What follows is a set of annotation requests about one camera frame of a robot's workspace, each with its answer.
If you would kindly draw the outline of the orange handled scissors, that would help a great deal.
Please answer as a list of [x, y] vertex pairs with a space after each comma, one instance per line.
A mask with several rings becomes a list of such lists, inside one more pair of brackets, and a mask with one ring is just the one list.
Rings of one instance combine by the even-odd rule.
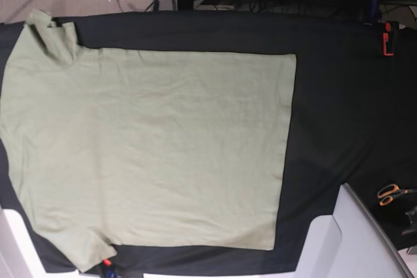
[[416, 188], [400, 188], [397, 184], [384, 186], [378, 193], [379, 206], [387, 206], [401, 196], [416, 193]]

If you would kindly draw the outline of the orange blue front clamp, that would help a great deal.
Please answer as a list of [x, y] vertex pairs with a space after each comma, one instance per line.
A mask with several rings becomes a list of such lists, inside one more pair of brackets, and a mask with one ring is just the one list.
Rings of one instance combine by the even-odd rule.
[[104, 260], [98, 265], [98, 274], [101, 278], [119, 278], [115, 266], [109, 260]]

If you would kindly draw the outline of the black table cloth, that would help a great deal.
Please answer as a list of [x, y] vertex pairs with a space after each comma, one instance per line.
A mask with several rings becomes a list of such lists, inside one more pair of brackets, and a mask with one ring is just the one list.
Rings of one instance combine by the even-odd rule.
[[348, 183], [397, 249], [407, 195], [388, 206], [377, 192], [416, 186], [416, 31], [397, 32], [394, 55], [382, 52], [378, 25], [231, 11], [129, 12], [74, 19], [88, 48], [231, 51], [297, 56], [293, 114], [272, 251], [215, 247], [120, 246], [113, 263], [137, 276], [257, 275], [293, 271], [311, 221], [332, 213]]

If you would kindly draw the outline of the orange black clamp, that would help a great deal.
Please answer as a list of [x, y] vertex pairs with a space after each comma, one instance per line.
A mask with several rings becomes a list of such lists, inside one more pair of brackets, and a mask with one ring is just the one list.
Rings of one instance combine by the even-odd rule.
[[387, 21], [382, 34], [383, 55], [387, 57], [394, 56], [395, 42], [399, 32], [399, 23], [397, 21]]

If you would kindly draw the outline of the olive green T-shirt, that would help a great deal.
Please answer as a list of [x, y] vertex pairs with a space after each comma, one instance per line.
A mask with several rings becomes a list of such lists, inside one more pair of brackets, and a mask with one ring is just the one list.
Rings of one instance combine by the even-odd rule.
[[34, 10], [1, 141], [33, 230], [80, 271], [118, 245], [270, 251], [296, 56], [86, 48]]

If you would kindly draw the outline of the white table frame right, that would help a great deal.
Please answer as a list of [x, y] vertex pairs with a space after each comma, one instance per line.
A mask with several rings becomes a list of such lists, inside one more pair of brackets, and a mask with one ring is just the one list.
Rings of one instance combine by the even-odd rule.
[[309, 226], [295, 277], [412, 277], [393, 243], [350, 185], [334, 211]]

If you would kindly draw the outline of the white table frame left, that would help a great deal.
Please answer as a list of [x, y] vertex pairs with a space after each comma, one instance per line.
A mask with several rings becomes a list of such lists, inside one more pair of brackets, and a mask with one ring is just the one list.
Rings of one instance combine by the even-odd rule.
[[23, 217], [1, 208], [1, 277], [45, 277]]

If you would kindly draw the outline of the white table frame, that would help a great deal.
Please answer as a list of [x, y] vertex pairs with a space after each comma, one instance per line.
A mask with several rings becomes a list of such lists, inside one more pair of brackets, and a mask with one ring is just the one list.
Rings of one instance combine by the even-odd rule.
[[1, 277], [45, 277], [23, 217], [1, 208]]
[[295, 277], [412, 277], [393, 243], [350, 185], [334, 211], [309, 226]]

